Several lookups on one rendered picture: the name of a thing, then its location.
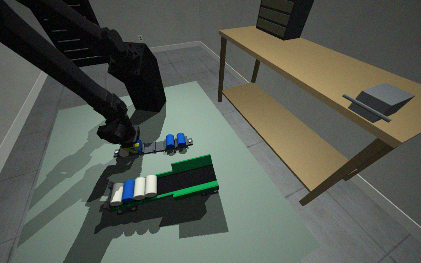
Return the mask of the grey cylinder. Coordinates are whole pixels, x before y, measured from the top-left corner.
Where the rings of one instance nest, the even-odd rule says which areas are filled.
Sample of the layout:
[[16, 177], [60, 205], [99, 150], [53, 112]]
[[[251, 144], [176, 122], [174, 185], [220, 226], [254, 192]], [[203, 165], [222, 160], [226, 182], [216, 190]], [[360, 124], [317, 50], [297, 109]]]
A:
[[119, 155], [122, 156], [122, 157], [127, 157], [129, 155], [129, 151], [123, 150], [120, 147]]

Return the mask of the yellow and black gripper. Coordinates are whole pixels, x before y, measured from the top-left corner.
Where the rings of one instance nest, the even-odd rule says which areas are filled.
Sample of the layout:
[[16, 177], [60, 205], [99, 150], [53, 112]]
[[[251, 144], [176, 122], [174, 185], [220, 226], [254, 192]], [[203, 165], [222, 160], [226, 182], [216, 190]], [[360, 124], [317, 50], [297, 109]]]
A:
[[[135, 129], [134, 129], [135, 128]], [[140, 136], [140, 127], [138, 125], [133, 124], [127, 129], [126, 136], [128, 140], [123, 140], [121, 144], [121, 148], [126, 151], [130, 151], [133, 153], [138, 153], [139, 143], [137, 143], [137, 139]], [[133, 151], [131, 148], [136, 148], [136, 151]]]

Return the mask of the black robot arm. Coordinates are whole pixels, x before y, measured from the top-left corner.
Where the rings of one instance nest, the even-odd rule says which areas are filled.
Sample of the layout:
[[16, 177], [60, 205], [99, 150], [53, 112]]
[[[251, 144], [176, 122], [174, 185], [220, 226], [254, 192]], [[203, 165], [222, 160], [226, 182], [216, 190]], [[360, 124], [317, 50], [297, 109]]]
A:
[[[62, 0], [16, 1], [79, 37], [81, 43], [95, 56], [107, 58], [110, 54], [110, 59], [120, 71], [140, 58], [133, 44], [123, 43], [116, 30], [101, 28]], [[0, 42], [75, 92], [93, 110], [103, 115], [107, 120], [106, 125], [98, 128], [100, 139], [112, 144], [128, 140], [125, 133], [132, 122], [124, 101], [93, 81], [17, 15], [4, 0], [0, 0]]]

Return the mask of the blue cylinder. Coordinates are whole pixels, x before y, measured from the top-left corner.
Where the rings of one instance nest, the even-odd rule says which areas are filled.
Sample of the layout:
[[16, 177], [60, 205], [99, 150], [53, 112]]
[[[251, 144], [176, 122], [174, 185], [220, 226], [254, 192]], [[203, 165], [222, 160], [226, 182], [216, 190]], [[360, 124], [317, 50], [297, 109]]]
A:
[[183, 133], [177, 134], [177, 145], [179, 148], [185, 147], [185, 135]]
[[166, 136], [166, 148], [174, 149], [174, 136], [172, 134]]
[[[133, 155], [138, 155], [138, 154], [140, 154], [141, 153], [141, 140], [140, 139], [137, 139], [137, 143], [139, 143], [139, 148], [138, 148], [138, 153], [133, 153], [133, 152], [131, 152]], [[132, 150], [133, 151], [136, 151], [136, 148], [132, 148]]]
[[122, 193], [122, 200], [123, 203], [130, 203], [133, 202], [133, 194], [134, 194], [134, 187], [135, 187], [135, 181], [128, 180], [124, 182], [124, 188]]

